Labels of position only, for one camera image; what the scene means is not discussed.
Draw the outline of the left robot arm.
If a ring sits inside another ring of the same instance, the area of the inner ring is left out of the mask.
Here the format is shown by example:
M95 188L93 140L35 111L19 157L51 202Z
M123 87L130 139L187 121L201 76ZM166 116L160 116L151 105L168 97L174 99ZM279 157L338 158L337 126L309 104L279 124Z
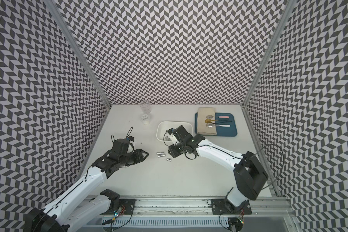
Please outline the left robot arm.
M87 172L68 190L43 209L32 209L24 216L25 232L75 232L97 215L110 212L115 217L124 212L120 195L103 190L92 201L80 207L85 198L114 172L146 160L149 153L134 148L134 138L113 142L110 150L92 163Z

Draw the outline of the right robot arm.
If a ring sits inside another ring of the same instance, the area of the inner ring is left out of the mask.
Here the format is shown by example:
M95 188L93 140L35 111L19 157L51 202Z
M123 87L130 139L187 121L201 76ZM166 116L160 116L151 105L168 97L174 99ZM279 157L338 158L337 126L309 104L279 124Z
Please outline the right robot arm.
M258 157L252 152L232 152L202 135L192 136L183 126L167 130L163 136L164 142L166 137L173 143L168 147L168 153L173 158L193 154L195 158L207 158L234 174L235 186L223 200L224 208L231 214L245 210L248 201L255 201L269 179Z

